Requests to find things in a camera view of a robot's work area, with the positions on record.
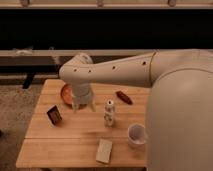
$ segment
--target red object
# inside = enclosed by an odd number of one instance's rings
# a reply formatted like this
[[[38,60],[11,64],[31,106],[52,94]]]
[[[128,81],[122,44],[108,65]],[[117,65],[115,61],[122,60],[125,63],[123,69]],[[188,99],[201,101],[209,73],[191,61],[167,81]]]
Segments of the red object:
[[[70,84],[65,84],[62,89],[61,89],[61,98],[64,101],[65,104],[69,105],[72,107],[72,87]],[[86,105],[80,105],[79,109],[82,109],[86,107]]]
[[[132,100],[126,94],[124,94],[122,91],[116,91],[116,95],[123,102],[125,102],[125,103],[127,103],[129,105],[133,104]]]

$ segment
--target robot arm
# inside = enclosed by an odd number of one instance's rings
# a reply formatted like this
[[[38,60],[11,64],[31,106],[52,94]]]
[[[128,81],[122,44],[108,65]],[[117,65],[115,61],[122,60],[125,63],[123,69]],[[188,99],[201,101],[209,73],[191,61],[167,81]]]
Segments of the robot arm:
[[[212,53],[173,50],[100,64],[79,54],[60,77],[71,84],[76,104],[91,103],[91,82],[152,87],[145,113],[148,170],[212,170]]]
[[[78,108],[80,104],[92,104],[89,83],[151,87],[169,67],[198,54],[198,50],[173,50],[93,64],[89,55],[80,53],[61,67],[59,75],[72,85],[73,105]]]

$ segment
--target small bottle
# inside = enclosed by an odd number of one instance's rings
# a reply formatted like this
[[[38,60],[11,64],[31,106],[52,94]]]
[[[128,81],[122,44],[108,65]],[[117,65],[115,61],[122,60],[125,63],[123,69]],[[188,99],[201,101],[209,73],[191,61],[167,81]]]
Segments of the small bottle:
[[[115,119],[115,106],[113,100],[108,100],[105,105],[104,123],[105,126],[113,126]]]

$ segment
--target white mug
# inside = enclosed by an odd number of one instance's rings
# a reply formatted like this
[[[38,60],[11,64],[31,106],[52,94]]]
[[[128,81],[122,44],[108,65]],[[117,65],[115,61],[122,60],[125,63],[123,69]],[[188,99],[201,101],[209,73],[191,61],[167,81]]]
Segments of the white mug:
[[[132,148],[141,147],[146,143],[145,127],[142,124],[134,123],[129,126],[128,131],[128,144]]]

